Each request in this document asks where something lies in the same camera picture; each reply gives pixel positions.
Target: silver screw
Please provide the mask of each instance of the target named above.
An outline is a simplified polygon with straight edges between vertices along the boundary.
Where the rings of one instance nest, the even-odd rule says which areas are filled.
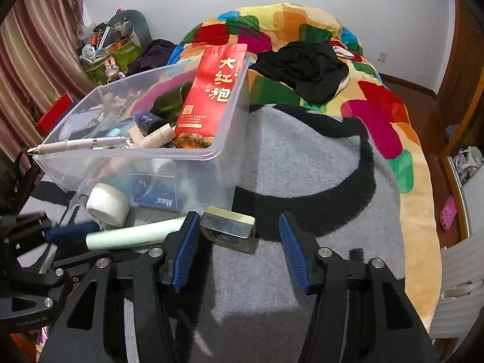
[[[152,248],[148,255],[152,258],[158,258],[159,256],[163,255],[163,250],[159,247]]]
[[[371,260],[371,264],[377,269],[381,269],[385,267],[385,262],[383,261],[383,259],[380,259],[380,258],[373,258]]]
[[[109,258],[101,258],[96,261],[96,266],[100,269],[105,268],[107,265],[110,264]]]
[[[332,255],[332,250],[328,247],[322,247],[318,250],[318,255],[322,258],[329,258]]]

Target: gray blanket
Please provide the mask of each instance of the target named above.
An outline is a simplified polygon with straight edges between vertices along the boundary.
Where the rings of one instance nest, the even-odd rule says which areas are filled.
[[[380,257],[396,278],[405,276],[398,185],[357,118],[290,105],[255,107],[233,210],[256,217],[259,246],[251,256],[200,239],[187,285],[166,300],[182,362],[297,361],[314,297],[289,276],[277,230],[283,211],[292,211],[321,246],[364,262]],[[47,177],[23,209],[34,211],[63,224],[90,218],[75,192],[62,192]],[[128,224],[142,224],[167,214],[138,208],[129,217]],[[128,300],[125,317],[134,362]]]

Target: striped curtain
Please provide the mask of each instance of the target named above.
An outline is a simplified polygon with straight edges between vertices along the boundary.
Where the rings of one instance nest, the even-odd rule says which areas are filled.
[[[15,158],[42,141],[35,123],[67,92],[93,89],[80,65],[82,0],[17,0],[0,26],[0,147]]]

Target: baseboard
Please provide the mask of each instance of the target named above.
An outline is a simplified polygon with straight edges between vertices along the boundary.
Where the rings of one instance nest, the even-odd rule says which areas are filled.
[[[395,78],[394,76],[387,75],[387,74],[380,74],[382,81],[397,84],[399,86],[411,88],[412,90],[419,91],[420,93],[424,93],[428,96],[431,96],[433,99],[437,98],[437,94],[434,90],[430,88],[426,88],[424,86],[420,86],[419,84],[409,82],[405,79]]]

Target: colorful blanket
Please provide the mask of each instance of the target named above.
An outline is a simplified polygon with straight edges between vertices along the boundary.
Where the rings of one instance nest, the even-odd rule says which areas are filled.
[[[430,174],[403,102],[363,57],[360,41],[322,9],[294,4],[246,7],[211,18],[193,28],[177,46],[169,64],[199,58],[211,45],[245,43],[250,58],[279,50],[292,41],[330,42],[353,53],[349,84],[323,106],[300,98],[283,83],[249,70],[253,104],[293,104],[330,116],[358,117],[387,160],[400,189],[400,223],[405,245],[406,292],[429,329],[440,293],[441,261]]]

